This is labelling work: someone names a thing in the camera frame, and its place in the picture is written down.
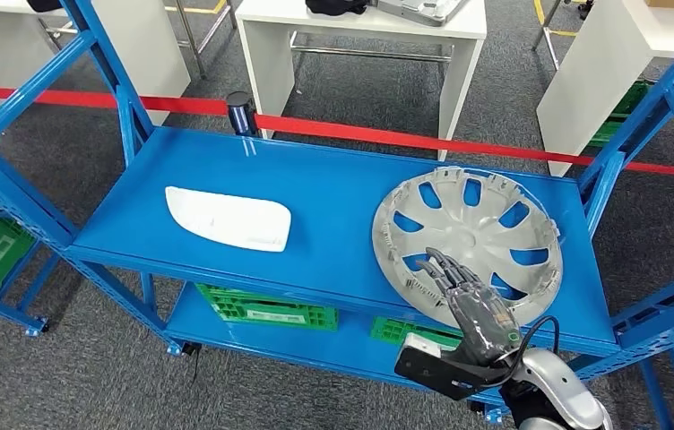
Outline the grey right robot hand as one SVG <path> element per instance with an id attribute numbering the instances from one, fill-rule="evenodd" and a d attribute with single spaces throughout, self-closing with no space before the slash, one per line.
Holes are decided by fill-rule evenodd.
<path id="1" fill-rule="evenodd" d="M 495 288 L 472 270 L 433 247 L 428 261 L 418 265 L 440 289 L 461 332 L 454 350 L 445 352 L 453 361 L 473 366 L 492 366 L 521 343 L 519 325 Z"/>

